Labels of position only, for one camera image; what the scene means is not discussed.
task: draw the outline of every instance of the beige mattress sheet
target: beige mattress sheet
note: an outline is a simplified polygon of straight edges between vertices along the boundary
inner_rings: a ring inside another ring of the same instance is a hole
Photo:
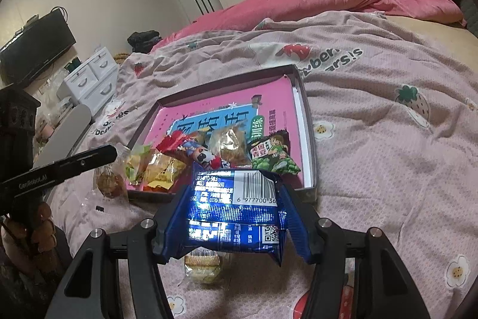
[[[478,38],[466,29],[405,16],[387,16],[387,19],[414,33],[437,41],[440,46],[448,49],[455,60],[478,72]]]

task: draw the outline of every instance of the pink comforter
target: pink comforter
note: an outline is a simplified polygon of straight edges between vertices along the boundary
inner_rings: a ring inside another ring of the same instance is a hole
[[[460,8],[452,0],[245,0],[200,17],[160,41],[152,50],[207,30],[250,31],[267,17],[276,22],[298,21],[328,10],[384,11],[390,16],[408,16],[443,24],[466,24]]]

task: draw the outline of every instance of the black tv screen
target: black tv screen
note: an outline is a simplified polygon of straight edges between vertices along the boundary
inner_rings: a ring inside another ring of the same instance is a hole
[[[27,87],[75,44],[59,9],[33,22],[0,50],[4,83]]]

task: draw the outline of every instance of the green pea snack package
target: green pea snack package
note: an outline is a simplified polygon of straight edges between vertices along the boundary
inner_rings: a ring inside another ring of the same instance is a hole
[[[252,140],[247,146],[253,169],[264,169],[278,174],[298,174],[300,168],[289,156],[290,141],[287,130]]]

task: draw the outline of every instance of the green strawberry leaf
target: green strawberry leaf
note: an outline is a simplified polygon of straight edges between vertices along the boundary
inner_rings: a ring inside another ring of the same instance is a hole
[[[417,93],[418,90],[415,87],[403,86],[401,90],[398,90],[398,100],[409,103],[410,100],[417,100]]]

